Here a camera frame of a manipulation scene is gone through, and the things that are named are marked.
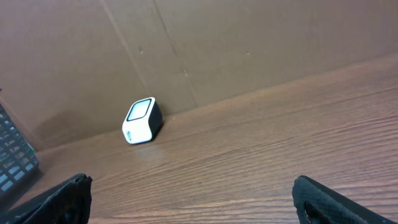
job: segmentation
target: cardboard panel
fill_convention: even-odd
[[[162,19],[153,1],[105,1],[147,91],[176,113],[196,106]]]
[[[147,97],[99,1],[2,1],[2,97],[44,148],[121,127]]]
[[[199,105],[375,57],[398,42],[396,1],[156,3]]]

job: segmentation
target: white cube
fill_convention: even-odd
[[[155,98],[135,102],[123,122],[126,141],[138,144],[153,140],[163,125],[163,117]]]

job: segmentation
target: wooden table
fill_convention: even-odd
[[[18,204],[86,173],[90,223],[298,223],[299,175],[398,222],[398,54],[169,116],[148,144],[115,131],[37,156]]]

